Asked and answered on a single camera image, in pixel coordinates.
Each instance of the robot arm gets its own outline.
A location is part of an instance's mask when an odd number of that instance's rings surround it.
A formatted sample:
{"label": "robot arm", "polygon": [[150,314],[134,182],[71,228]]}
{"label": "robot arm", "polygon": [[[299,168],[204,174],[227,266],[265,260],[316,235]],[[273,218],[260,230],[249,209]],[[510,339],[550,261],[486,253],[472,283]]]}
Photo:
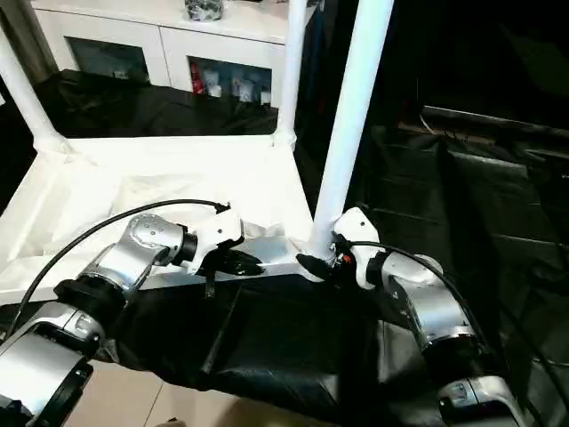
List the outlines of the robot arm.
{"label": "robot arm", "polygon": [[193,232],[153,214],[134,217],[117,243],[76,279],[57,285],[57,302],[46,303],[0,346],[0,419],[62,425],[91,377],[88,360],[152,267],[184,261],[188,274],[196,274],[211,251],[242,239],[242,223],[230,209]]}
{"label": "robot arm", "polygon": [[[377,230],[358,208],[343,214],[334,232],[350,241],[380,241]],[[403,254],[374,246],[353,246],[350,252],[356,261],[358,285],[367,290],[379,288],[413,332],[440,387],[438,405],[446,423],[492,418],[491,425],[525,426],[522,412],[509,386],[497,375],[489,351],[440,278]],[[443,272],[435,260],[418,256]]]}

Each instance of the white pole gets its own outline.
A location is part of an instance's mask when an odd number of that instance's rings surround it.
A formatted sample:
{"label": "white pole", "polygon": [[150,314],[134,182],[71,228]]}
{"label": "white pole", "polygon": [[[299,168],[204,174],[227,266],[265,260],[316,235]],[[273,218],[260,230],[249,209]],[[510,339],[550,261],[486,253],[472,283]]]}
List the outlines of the white pole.
{"label": "white pole", "polygon": [[283,86],[276,89],[282,91],[276,125],[276,143],[288,144],[293,149],[296,142],[294,119],[301,81],[302,46],[306,28],[304,22],[307,3],[308,0],[290,0],[289,2]]}
{"label": "white pole", "polygon": [[364,130],[394,0],[360,0],[348,63],[309,241],[309,253],[330,262],[333,225],[340,218]]}
{"label": "white pole", "polygon": [[43,151],[66,151],[67,143],[53,127],[29,83],[10,41],[0,26],[0,77],[34,135],[34,147]]}

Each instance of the floor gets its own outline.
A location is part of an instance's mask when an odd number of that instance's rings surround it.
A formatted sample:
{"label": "floor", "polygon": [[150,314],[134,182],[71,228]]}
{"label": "floor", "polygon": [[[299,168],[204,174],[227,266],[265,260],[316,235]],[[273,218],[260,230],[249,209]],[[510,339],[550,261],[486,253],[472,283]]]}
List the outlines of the floor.
{"label": "floor", "polygon": [[147,372],[99,362],[66,427],[156,427],[172,418],[187,427],[324,427],[330,424],[218,391],[164,383]]}

